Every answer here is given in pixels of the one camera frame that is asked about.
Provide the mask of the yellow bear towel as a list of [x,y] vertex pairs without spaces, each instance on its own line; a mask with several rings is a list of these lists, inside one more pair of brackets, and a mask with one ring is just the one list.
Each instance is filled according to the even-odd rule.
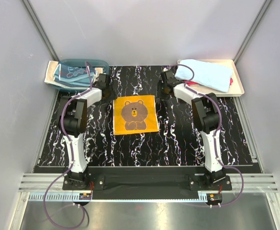
[[113,101],[114,135],[158,132],[154,95],[118,97]]

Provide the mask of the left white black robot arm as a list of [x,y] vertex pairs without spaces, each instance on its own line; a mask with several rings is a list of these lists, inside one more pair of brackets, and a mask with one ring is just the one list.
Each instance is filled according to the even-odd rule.
[[57,121],[66,142],[69,158],[68,168],[64,172],[65,186],[84,190],[91,185],[83,143],[87,127],[87,109],[97,102],[105,104],[117,98],[111,79],[109,74],[99,74],[85,91],[74,96],[64,96],[60,100]]

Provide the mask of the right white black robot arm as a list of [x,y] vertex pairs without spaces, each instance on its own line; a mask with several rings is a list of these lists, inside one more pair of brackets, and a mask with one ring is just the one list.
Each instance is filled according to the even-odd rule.
[[166,70],[160,74],[157,96],[168,99],[174,96],[192,107],[193,124],[200,132],[204,144],[205,169],[203,184],[210,190],[220,187],[226,177],[220,148],[220,128],[222,115],[214,93],[198,92],[182,80],[175,78],[174,73]]

